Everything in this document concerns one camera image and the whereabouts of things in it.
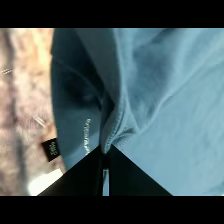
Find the brown blurred background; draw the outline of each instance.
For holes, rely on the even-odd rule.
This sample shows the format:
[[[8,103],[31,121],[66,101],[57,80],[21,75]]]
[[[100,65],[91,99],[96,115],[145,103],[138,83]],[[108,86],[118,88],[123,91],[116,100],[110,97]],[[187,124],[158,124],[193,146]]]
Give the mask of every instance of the brown blurred background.
[[[27,185],[57,168],[41,142],[56,137],[50,93],[53,28],[0,29],[0,195],[29,195]]]

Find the bright white spot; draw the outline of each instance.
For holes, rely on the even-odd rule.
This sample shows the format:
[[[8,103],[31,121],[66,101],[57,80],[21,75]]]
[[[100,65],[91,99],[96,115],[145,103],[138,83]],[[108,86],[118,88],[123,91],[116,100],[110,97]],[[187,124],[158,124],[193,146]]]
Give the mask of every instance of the bright white spot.
[[[61,172],[61,170],[57,169],[49,174],[44,174],[37,177],[28,185],[28,191],[30,195],[37,196],[51,184],[53,184],[56,180],[58,180],[62,175],[63,173]]]

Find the blue garment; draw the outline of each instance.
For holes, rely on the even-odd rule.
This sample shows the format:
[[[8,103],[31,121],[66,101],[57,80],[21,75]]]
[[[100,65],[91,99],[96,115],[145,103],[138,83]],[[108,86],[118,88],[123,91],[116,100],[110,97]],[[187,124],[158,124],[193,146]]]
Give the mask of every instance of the blue garment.
[[[56,29],[52,95],[67,168],[114,144],[173,195],[224,193],[224,29]]]

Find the black tag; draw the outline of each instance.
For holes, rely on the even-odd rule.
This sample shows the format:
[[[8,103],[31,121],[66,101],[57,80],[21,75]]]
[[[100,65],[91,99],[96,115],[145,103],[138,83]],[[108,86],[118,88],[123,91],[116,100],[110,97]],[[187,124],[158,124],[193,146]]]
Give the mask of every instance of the black tag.
[[[57,139],[51,139],[48,140],[46,142],[41,143],[45,154],[47,156],[48,161],[50,162],[51,160],[57,158],[58,156],[60,156],[60,152],[58,149],[58,144],[57,144]]]

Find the blue fabric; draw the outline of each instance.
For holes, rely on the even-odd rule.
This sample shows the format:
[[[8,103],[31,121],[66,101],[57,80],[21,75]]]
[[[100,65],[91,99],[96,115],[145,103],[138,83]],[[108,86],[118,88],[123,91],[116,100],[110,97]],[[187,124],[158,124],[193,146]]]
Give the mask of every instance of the blue fabric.
[[[114,144],[173,195],[224,193],[224,29],[56,29],[52,54],[52,65],[57,61],[65,71],[52,66],[68,167],[83,145],[64,145],[82,142],[74,133],[92,116],[92,149],[100,143],[107,153]],[[60,94],[66,71],[74,85],[68,96]],[[64,101],[67,108],[58,104]]]

